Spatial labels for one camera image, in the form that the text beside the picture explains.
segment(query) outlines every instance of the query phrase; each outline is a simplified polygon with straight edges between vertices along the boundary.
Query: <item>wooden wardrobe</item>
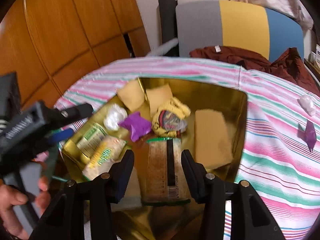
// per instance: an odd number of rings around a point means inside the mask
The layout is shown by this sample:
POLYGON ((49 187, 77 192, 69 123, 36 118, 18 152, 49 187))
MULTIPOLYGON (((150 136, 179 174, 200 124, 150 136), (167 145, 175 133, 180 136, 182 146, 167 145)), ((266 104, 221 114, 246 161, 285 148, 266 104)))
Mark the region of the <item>wooden wardrobe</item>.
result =
POLYGON ((0 23, 0 75, 18 73, 23 108, 52 107, 87 73, 149 50, 135 0, 16 0, 0 23))

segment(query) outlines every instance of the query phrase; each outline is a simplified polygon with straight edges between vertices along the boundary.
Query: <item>brown garment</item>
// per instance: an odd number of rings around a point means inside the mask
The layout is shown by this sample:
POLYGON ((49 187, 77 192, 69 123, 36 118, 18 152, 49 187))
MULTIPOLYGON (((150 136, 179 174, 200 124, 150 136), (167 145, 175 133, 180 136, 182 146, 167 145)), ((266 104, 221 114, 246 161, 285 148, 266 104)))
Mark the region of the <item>brown garment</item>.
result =
POLYGON ((214 59, 240 65, 245 69, 256 69, 272 74, 296 84, 320 97, 319 89, 312 76, 306 70, 297 48, 288 48, 275 62, 270 63, 261 54, 246 49, 220 46, 205 47, 190 52, 191 57, 214 59))

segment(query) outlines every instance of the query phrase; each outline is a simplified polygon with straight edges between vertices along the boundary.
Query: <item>purple paper object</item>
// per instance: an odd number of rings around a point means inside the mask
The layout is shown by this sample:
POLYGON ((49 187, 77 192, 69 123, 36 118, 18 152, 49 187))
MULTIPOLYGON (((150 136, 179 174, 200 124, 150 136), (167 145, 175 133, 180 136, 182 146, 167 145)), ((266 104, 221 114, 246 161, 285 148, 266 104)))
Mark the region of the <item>purple paper object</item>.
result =
POLYGON ((142 118, 140 112, 129 114, 126 119, 119 123, 131 133, 131 140, 136 142, 140 137, 151 132, 151 122, 142 118))
POLYGON ((305 142, 308 145, 309 151, 312 152, 317 142, 316 130, 315 126, 313 125, 313 122, 309 120, 307 121, 307 126, 304 135, 305 142))

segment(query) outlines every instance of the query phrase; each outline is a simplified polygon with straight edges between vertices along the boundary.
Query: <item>striped tablecloth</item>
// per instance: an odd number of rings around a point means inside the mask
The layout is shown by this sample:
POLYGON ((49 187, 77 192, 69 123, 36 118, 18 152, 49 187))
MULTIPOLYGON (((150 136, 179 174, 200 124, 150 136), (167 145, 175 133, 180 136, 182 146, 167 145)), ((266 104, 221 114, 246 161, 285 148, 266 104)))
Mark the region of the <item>striped tablecloth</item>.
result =
MULTIPOLYGON (((137 77, 181 78, 218 84, 248 95, 245 144, 236 182, 248 180, 288 240, 302 239, 320 212, 320 99, 288 81, 256 70, 207 59, 145 57, 113 62, 84 76, 57 101, 57 108, 88 102, 95 110, 137 77), (297 99, 310 95, 313 117, 297 99), (303 141, 307 119, 315 124, 312 153, 303 141)), ((71 125, 79 129, 85 120, 71 125)), ((225 239, 231 205, 226 204, 225 239)))

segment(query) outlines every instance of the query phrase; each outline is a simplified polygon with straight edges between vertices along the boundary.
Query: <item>human hand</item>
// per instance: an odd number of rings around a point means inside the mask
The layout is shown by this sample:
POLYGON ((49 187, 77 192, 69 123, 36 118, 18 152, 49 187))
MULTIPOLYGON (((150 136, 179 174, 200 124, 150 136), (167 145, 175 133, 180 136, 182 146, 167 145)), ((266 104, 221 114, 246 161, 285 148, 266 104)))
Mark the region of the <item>human hand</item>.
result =
MULTIPOLYGON (((50 203, 50 194, 48 193, 48 179, 41 177, 38 181, 40 194, 35 199, 35 204, 39 207, 41 214, 45 211, 50 203)), ((27 203, 28 198, 20 191, 8 186, 0 186, 0 217, 3 220, 4 228, 13 236, 20 239, 28 239, 28 233, 23 229, 18 218, 13 212, 13 206, 27 203)))

